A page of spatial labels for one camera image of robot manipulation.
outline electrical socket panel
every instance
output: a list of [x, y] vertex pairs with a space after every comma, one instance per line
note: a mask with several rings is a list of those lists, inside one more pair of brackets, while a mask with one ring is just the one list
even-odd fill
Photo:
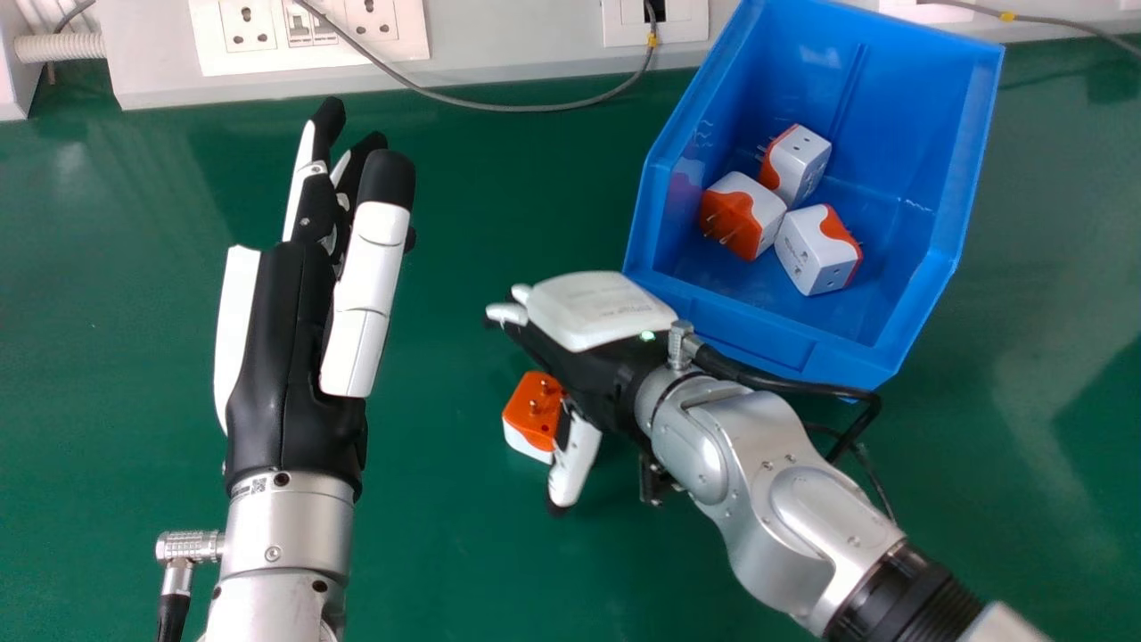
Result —
[[[974, 0], [964, 0], [974, 5]], [[915, 0], [880, 0], [881, 14], [920, 24], [969, 23], [974, 11], [946, 5], [920, 5]]]
[[329, 22], [385, 60], [430, 57], [422, 0], [187, 0], [202, 75], [369, 64]]
[[[710, 39], [709, 0], [664, 0], [657, 2], [665, 19], [657, 34], [665, 44], [702, 42]], [[602, 47], [646, 46], [649, 22], [642, 0], [601, 0]]]

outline white flexible conduit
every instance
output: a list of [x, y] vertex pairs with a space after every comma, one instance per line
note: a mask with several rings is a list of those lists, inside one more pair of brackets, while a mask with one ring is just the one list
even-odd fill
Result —
[[16, 38], [16, 57], [24, 64], [106, 58], [102, 33], [47, 33]]

